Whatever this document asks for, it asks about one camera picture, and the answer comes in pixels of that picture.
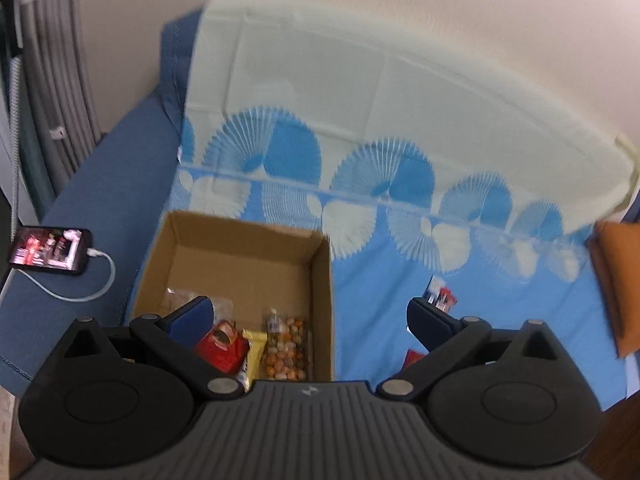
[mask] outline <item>red snack package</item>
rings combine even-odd
[[[420,352],[416,352],[415,350],[407,350],[406,356],[404,358],[404,364],[402,365],[402,370],[407,368],[409,365],[414,364],[424,357],[425,354],[421,354]]]
[[[193,351],[218,370],[234,375],[249,351],[249,343],[231,323],[221,321],[198,342]]]

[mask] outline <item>brown fabric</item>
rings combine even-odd
[[[597,222],[588,244],[618,356],[640,349],[640,224]]]

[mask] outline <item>patterned fabric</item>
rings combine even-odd
[[[201,135],[208,140],[197,160]],[[167,207],[328,235],[340,380],[377,384],[401,367],[408,348],[421,349],[405,330],[404,310],[437,273],[459,299],[454,316],[474,314],[502,328],[547,320],[603,406],[617,401],[605,384],[614,371],[602,361],[615,354],[583,247],[588,226],[565,235],[551,202],[516,211],[508,184],[493,173],[472,174],[436,197],[428,153],[407,140],[346,153],[333,147],[277,108],[243,110],[208,134],[185,120]],[[322,174],[323,157],[334,160],[331,178]],[[585,337],[598,359],[581,352]]]

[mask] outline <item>open brown box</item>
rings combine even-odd
[[[313,378],[334,379],[331,257],[322,233],[171,211],[154,240],[132,316],[165,316],[167,287],[229,298],[239,329],[263,330],[272,308],[308,319]]]

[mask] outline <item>logo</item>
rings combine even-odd
[[[307,397],[313,397],[314,395],[320,393],[320,390],[318,390],[315,386],[307,386],[306,388],[302,388],[300,391]]]

